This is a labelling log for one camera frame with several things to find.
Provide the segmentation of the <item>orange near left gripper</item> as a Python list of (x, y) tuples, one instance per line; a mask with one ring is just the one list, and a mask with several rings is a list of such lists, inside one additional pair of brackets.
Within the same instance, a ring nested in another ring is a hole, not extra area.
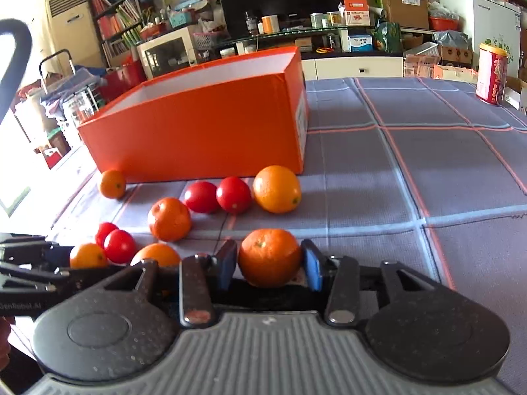
[(80, 244), (70, 252), (71, 268), (107, 268), (104, 249), (98, 244)]

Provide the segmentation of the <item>dimpled orange mandarin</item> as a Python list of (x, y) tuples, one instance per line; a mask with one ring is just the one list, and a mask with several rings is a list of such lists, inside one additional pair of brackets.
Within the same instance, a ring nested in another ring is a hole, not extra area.
[(187, 206), (177, 198), (167, 197), (151, 207), (147, 225), (158, 240), (177, 242), (188, 235), (192, 222)]

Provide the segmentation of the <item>red tomato left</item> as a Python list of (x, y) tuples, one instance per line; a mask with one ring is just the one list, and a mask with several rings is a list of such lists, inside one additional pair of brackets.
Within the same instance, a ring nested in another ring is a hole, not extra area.
[(195, 213), (216, 213), (220, 207), (216, 199), (216, 191), (216, 185), (209, 181), (193, 182), (184, 193), (184, 203)]

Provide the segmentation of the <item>red tomato near gripper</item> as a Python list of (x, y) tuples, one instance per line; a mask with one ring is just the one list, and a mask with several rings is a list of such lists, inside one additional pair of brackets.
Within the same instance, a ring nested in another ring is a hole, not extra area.
[(104, 252), (108, 260), (117, 265), (127, 265), (137, 252), (136, 242), (124, 230), (113, 230), (104, 240)]

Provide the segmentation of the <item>red tomato right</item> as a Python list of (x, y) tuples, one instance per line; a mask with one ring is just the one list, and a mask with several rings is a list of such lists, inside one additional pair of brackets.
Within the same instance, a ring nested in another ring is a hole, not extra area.
[(216, 199), (221, 208), (231, 215), (248, 211), (253, 202), (249, 186), (236, 176), (226, 177), (220, 182)]

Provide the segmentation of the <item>large orange fruit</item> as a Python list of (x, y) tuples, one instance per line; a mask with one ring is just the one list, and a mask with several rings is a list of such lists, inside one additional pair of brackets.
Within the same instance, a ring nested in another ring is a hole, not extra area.
[(295, 210), (302, 199), (298, 178), (280, 165), (271, 165), (258, 172), (253, 180), (253, 194), (261, 208), (275, 214)]

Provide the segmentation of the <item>small orange at left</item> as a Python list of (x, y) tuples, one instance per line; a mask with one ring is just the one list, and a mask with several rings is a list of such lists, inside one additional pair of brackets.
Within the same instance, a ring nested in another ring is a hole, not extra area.
[(106, 170), (101, 174), (99, 191), (105, 198), (120, 199), (126, 192), (125, 176), (119, 170)]

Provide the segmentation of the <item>plaid blue bedsheet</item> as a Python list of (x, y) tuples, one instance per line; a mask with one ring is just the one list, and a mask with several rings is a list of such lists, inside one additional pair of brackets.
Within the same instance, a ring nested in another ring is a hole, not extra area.
[[(404, 262), (497, 313), (511, 333), (498, 381), (526, 391), (526, 118), (467, 84), (334, 79), (307, 84), (303, 199), (285, 215), (194, 215), (181, 254), (280, 227), (364, 265)], [(419, 394), (355, 336), (314, 320), (236, 317), (192, 334), (166, 369), (116, 394)]]

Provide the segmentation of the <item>orange cardboard box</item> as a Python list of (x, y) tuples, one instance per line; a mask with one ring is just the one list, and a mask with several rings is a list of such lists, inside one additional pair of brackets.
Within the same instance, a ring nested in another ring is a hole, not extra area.
[(301, 55), (280, 47), (148, 80), (82, 122), (100, 171), (130, 183), (304, 170), (309, 109)]

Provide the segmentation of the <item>white tv cabinet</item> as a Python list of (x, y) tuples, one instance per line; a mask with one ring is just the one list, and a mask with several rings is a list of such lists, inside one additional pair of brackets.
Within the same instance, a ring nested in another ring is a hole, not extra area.
[(340, 78), (402, 78), (403, 58), (379, 54), (302, 53), (306, 80)]

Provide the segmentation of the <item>red drink can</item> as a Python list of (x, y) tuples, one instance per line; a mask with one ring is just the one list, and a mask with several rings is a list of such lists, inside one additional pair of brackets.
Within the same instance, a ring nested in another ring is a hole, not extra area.
[(498, 105), (505, 92), (507, 82), (507, 51), (481, 43), (476, 95), (489, 104)]

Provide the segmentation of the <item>white floor air conditioner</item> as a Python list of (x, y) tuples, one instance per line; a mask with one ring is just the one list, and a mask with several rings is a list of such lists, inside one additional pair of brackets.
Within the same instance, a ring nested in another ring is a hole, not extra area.
[(76, 64), (104, 68), (88, 0), (48, 0), (48, 19), (56, 50), (69, 50)]

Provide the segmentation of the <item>red white box on stand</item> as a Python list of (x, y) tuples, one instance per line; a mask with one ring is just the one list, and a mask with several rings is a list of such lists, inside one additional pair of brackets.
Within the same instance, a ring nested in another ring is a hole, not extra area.
[(367, 0), (343, 0), (346, 26), (370, 26), (370, 12)]

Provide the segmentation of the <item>white chest freezer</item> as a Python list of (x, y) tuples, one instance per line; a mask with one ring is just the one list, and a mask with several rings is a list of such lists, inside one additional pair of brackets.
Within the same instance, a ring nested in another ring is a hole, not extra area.
[(521, 8), (504, 0), (439, 0), (460, 18), (460, 28), (471, 39), (473, 68), (479, 68), (480, 44), (507, 51), (507, 75), (516, 77), (520, 66)]

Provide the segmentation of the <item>black bookshelf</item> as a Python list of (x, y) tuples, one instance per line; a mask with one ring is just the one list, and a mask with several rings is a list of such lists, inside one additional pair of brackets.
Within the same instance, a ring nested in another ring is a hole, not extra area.
[(104, 62), (117, 66), (140, 41), (146, 21), (143, 5), (139, 0), (88, 0), (88, 4)]

